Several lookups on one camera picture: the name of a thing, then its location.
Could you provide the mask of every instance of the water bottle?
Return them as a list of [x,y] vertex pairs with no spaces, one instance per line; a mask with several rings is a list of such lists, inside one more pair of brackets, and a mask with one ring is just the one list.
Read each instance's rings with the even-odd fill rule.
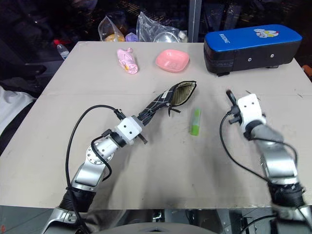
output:
[[57,46],[59,55],[61,55],[62,58],[65,60],[69,54],[68,49],[64,45],[62,45],[59,40],[54,40],[54,44]]

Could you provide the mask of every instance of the green highlighter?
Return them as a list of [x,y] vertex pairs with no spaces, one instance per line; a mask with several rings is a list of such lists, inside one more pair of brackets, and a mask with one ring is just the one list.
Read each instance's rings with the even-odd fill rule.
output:
[[192,117],[191,135],[198,136],[201,109],[196,108]]

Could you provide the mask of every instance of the white table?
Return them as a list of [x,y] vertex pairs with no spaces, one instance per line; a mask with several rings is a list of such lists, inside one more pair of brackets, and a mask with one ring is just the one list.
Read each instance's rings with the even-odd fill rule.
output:
[[[116,50],[132,47],[139,73],[127,74]],[[187,69],[169,73],[155,65],[165,49],[190,55]],[[196,80],[181,114],[159,111],[140,140],[118,151],[111,178],[102,183],[92,209],[229,208],[270,205],[263,181],[234,165],[219,139],[221,118],[230,109],[225,91],[237,98],[256,93],[267,122],[299,153],[299,175],[312,204],[312,84],[295,60],[278,69],[253,69],[217,77],[207,72],[201,43],[79,42],[36,101],[0,157],[0,204],[57,206],[65,192],[64,161],[68,138],[88,107],[108,104],[137,115],[158,94],[182,80]],[[202,109],[200,135],[188,132],[192,109]],[[113,128],[118,119],[96,109],[79,126],[71,150],[70,174],[85,159],[91,140]],[[224,126],[233,156],[262,173],[255,145],[238,125]]]

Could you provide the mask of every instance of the clear plastic bag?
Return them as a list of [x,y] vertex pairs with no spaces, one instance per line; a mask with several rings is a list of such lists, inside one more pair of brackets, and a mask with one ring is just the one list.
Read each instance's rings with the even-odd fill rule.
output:
[[125,41],[123,34],[107,16],[99,23],[97,30],[101,41]]
[[143,12],[137,18],[136,35],[138,41],[146,42],[181,42],[180,30],[177,28],[163,26],[148,18]]

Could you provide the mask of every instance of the pink bowl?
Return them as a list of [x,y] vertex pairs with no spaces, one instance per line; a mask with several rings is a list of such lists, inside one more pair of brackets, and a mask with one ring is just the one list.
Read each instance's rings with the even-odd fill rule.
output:
[[165,50],[156,58],[156,64],[168,72],[181,72],[190,60],[190,56],[179,50]]

